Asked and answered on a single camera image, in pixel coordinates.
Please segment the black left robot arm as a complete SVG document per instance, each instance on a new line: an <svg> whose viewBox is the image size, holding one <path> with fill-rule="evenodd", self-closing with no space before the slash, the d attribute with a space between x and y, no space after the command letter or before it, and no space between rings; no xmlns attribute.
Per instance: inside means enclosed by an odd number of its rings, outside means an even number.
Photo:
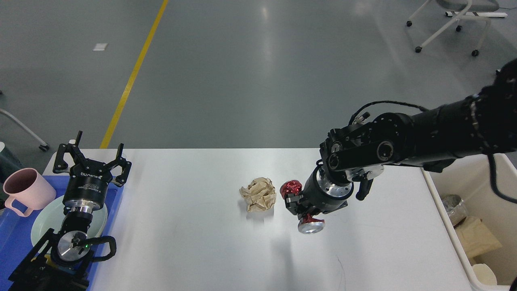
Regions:
<svg viewBox="0 0 517 291"><path fill-rule="evenodd" d="M110 162L85 157L79 148L81 137L79 131L74 140L60 144L54 160L53 173L69 175L61 228L49 228L14 269L8 278L11 291L85 291L87 269L116 254L115 238L87 232L105 207L109 185L122 187L132 164L123 156L123 143Z"/></svg>

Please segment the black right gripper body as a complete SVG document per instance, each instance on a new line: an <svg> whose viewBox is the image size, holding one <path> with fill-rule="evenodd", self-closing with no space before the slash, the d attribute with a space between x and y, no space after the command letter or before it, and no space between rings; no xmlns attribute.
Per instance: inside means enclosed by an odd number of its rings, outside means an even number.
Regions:
<svg viewBox="0 0 517 291"><path fill-rule="evenodd" d="M321 166L313 170L303 187L305 197L324 214L347 206L353 190L353 183L338 185L331 182Z"/></svg>

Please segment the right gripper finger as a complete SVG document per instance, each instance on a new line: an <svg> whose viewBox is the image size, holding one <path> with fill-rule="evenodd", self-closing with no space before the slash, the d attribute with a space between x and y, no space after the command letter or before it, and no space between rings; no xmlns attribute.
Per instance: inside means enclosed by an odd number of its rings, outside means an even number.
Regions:
<svg viewBox="0 0 517 291"><path fill-rule="evenodd" d="M304 202L303 192L285 193L284 202L285 202L287 210L303 211L305 209L305 207L303 206L303 202Z"/></svg>
<svg viewBox="0 0 517 291"><path fill-rule="evenodd" d="M314 217L322 213L322 211L316 206L304 206L301 204L295 204L294 212L298 219L307 219L308 217Z"/></svg>

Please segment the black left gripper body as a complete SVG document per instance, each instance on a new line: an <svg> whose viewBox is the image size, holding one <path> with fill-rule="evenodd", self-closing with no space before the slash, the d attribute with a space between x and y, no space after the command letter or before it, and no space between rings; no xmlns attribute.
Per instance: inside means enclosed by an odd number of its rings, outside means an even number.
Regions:
<svg viewBox="0 0 517 291"><path fill-rule="evenodd" d="M77 163L70 168L70 179L63 196L63 204L67 208L78 207L83 201L100 210L105 205L111 172L105 162L87 160L86 164Z"/></svg>

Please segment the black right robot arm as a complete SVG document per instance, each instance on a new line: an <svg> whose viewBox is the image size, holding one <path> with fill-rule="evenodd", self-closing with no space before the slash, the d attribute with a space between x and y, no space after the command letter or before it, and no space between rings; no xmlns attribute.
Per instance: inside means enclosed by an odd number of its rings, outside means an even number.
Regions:
<svg viewBox="0 0 517 291"><path fill-rule="evenodd" d="M516 151L515 60L500 69L492 85L461 101L413 116L384 113L363 124L355 118L329 131L304 187L295 180L283 184L286 209L301 224L320 223L315 215L346 207L354 182L359 184L356 198L364 200L386 164L441 173L455 160L477 154L488 156L493 192L516 203L498 189L494 159L494 154Z"/></svg>

